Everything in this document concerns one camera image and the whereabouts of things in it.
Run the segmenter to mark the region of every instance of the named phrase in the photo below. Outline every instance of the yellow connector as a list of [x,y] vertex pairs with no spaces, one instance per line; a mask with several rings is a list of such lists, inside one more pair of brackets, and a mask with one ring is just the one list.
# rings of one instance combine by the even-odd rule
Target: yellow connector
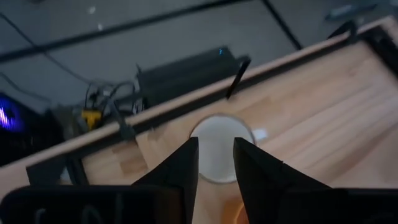
[[98,110],[84,109],[81,112],[81,117],[86,121],[88,130],[94,129],[95,124],[102,118],[102,114]]

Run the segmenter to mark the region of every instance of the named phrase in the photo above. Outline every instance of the black bracket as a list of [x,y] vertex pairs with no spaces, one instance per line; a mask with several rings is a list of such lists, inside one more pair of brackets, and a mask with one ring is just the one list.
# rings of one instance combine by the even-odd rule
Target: black bracket
[[398,78],[398,47],[394,43],[394,39],[381,27],[370,30],[364,39],[392,71],[392,74]]
[[357,43],[358,38],[358,25],[354,20],[350,20],[341,25],[337,30],[335,30],[332,34],[329,35],[328,39],[335,37],[337,35],[344,34],[349,31],[348,40],[351,44]]
[[119,123],[120,134],[124,140],[133,140],[136,137],[134,128],[126,124],[126,120],[121,116],[118,107],[115,104],[115,100],[111,96],[107,96],[106,104],[111,110],[111,115]]

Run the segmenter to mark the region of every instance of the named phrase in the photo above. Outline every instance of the orange object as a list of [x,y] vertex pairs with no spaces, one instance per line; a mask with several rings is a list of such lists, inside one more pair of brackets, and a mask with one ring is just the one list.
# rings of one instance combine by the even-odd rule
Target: orange object
[[222,224],[249,224],[242,198],[235,198],[225,203]]

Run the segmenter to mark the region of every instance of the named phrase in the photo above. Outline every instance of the electronic device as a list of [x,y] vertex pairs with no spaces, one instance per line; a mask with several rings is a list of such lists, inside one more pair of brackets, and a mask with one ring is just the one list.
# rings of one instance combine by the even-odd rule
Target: electronic device
[[50,112],[37,114],[0,93],[0,167],[62,141],[62,129]]
[[240,63],[248,56],[234,58],[229,48],[222,46],[143,71],[138,74],[140,91],[146,108],[170,101],[238,73]]

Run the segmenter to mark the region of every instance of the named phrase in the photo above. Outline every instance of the wooden table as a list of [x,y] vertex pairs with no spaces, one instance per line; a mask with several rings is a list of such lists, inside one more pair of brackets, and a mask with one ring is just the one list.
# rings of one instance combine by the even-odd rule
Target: wooden table
[[[398,42],[390,17],[362,27],[382,25]],[[252,69],[244,79],[303,57],[347,38],[341,35]],[[201,96],[225,88],[223,80],[128,118],[136,124]],[[253,131],[267,133],[256,144],[293,168],[332,187],[398,187],[397,80],[362,42],[289,70],[140,133],[83,160],[91,184],[131,184],[174,152],[196,124],[215,113],[231,114]],[[117,124],[72,139],[0,169],[0,197],[29,184],[25,167],[72,151],[118,131]],[[220,223],[225,201],[240,197],[237,183],[198,181],[194,223]]]

